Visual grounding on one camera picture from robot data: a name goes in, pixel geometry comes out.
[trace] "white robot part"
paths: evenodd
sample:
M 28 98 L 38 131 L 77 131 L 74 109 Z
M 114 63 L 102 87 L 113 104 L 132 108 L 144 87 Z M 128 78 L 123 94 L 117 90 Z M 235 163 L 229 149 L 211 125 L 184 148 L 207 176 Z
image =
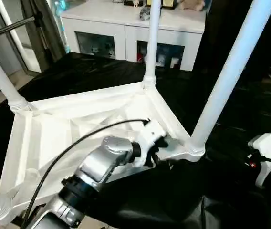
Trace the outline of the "white robot part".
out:
M 257 149 L 262 156 L 271 159 L 271 134 L 263 134 L 262 136 L 250 141 L 248 143 L 248 146 Z M 271 172 L 271 162 L 262 161 L 261 171 L 255 181 L 255 185 L 257 187 L 262 188 L 263 183 L 270 172 Z
M 141 147 L 141 157 L 135 159 L 133 166 L 142 167 L 146 162 L 149 149 L 155 144 L 154 142 L 165 136 L 166 131 L 162 126 L 156 120 L 150 121 L 136 139 Z

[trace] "metal rod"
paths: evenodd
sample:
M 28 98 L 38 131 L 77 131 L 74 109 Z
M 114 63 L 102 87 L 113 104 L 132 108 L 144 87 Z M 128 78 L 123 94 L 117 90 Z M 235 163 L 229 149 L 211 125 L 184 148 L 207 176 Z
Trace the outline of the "metal rod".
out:
M 31 16 L 29 18 L 23 19 L 21 21 L 18 21 L 16 23 L 11 24 L 11 25 L 5 26 L 5 27 L 0 29 L 0 35 L 4 34 L 6 32 L 9 32 L 9 31 L 11 31 L 13 29 L 16 29 L 16 28 L 18 28 L 18 27 L 20 27 L 20 26 L 22 26 L 22 25 L 24 25 L 24 24 L 26 24 L 26 23 L 28 23 L 30 21 L 34 21 L 34 20 L 35 20 L 35 17 Z

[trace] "cabinet door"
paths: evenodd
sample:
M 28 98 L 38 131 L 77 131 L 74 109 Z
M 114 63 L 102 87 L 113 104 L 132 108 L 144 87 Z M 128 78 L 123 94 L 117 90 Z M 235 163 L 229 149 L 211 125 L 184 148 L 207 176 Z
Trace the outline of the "cabinet door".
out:
M 145 62 L 149 28 L 126 26 L 126 60 Z M 170 30 L 158 31 L 158 66 L 191 71 L 202 34 Z
M 125 60 L 124 25 L 63 18 L 72 52 Z

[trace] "white cabinet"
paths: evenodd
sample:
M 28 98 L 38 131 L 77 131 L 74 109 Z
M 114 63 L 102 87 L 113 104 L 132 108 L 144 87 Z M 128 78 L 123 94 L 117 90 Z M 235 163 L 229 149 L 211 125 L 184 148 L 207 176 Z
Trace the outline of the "white cabinet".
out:
M 139 13 L 140 8 L 111 0 L 87 0 L 67 10 L 62 20 L 71 51 L 145 62 L 149 21 L 141 21 Z M 205 17 L 204 11 L 162 9 L 157 50 L 159 66 L 193 69 Z

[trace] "black tablecloth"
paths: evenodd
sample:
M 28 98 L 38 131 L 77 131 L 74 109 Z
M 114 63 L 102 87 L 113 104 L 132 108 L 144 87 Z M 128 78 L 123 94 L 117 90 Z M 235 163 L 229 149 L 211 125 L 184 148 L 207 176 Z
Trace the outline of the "black tablecloth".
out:
M 20 90 L 28 101 L 139 82 L 141 64 L 70 53 Z M 192 133 L 216 76 L 156 69 L 157 89 Z M 0 104 L 0 176 L 14 114 Z M 109 183 L 89 215 L 120 228 L 271 228 L 271 195 L 244 164 L 247 142 L 271 133 L 271 84 L 247 82 L 231 95 L 198 163 L 151 169 Z

